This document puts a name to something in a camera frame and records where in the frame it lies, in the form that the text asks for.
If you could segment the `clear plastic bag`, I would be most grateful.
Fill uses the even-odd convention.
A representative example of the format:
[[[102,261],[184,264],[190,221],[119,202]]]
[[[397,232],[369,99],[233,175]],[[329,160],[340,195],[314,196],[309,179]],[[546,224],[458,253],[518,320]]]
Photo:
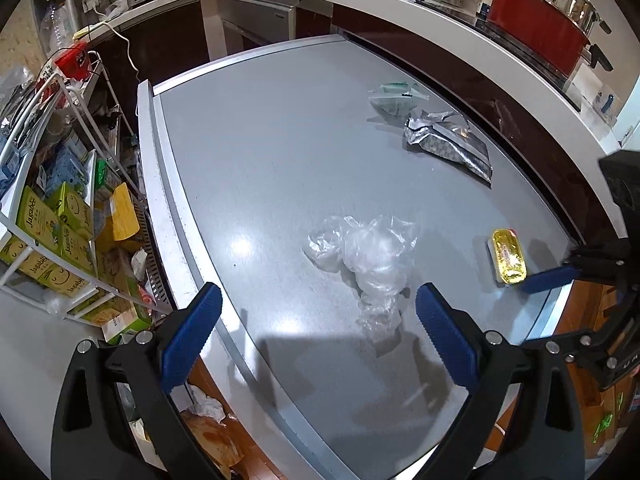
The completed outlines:
[[[357,324],[377,344],[401,322],[398,297],[408,285],[419,236],[420,226],[395,216],[369,222],[331,216],[308,233],[303,252],[322,271],[352,274],[359,289]]]

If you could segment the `large silver foil wrapper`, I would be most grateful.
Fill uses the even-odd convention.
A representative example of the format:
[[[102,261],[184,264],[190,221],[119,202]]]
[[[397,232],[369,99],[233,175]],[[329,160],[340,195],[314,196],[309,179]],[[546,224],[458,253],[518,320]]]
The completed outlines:
[[[453,162],[487,185],[491,185],[492,165],[488,147],[472,131],[465,116],[458,112],[427,113],[410,116],[404,127],[405,141],[427,154]]]

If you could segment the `red instant noodle cup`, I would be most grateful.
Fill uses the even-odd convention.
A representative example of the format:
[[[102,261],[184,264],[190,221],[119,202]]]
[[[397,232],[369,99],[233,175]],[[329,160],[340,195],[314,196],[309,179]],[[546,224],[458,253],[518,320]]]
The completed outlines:
[[[78,41],[63,49],[54,59],[54,65],[67,79],[77,81],[88,79],[91,72],[91,61],[87,44]]]

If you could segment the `yellow green tea boxes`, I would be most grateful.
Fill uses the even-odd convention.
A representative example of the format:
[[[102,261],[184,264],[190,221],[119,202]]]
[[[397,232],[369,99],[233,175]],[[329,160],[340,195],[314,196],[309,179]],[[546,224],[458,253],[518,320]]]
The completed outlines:
[[[68,298],[89,285],[84,276],[94,273],[91,208],[70,182],[59,184],[45,200],[24,188],[16,226],[38,245],[18,272]]]

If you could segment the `red cooking pot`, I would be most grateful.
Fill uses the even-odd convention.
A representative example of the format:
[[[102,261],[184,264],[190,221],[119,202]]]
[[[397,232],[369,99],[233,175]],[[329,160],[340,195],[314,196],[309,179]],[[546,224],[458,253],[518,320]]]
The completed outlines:
[[[488,22],[567,77],[588,42],[582,30],[546,0],[492,0]]]

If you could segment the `gold foil packet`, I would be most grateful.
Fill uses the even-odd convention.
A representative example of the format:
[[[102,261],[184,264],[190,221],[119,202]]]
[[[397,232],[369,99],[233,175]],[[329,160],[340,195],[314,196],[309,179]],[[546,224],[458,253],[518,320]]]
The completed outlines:
[[[526,279],[524,252],[512,229],[498,229],[488,238],[488,249],[500,285],[516,285]]]

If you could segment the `green white plastic wrapper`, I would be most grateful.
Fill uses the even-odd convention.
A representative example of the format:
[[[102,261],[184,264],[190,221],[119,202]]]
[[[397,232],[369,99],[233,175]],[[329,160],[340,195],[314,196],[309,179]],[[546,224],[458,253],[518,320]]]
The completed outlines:
[[[411,113],[430,97],[416,84],[407,81],[381,84],[369,94],[369,102],[381,115],[387,118],[407,119]]]

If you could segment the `large clear water bottle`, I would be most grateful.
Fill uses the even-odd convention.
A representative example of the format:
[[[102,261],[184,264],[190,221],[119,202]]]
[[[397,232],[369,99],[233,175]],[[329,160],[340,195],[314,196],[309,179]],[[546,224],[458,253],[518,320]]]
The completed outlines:
[[[59,6],[51,4],[44,14],[39,31],[46,55],[70,47],[78,29],[79,21],[74,0],[65,0]]]

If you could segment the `white mug blue print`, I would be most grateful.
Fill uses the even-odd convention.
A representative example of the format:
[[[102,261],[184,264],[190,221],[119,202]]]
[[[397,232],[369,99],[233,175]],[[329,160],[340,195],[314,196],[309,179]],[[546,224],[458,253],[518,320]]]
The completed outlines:
[[[592,101],[592,107],[600,118],[610,124],[614,120],[614,104],[616,96],[613,92],[600,90]]]

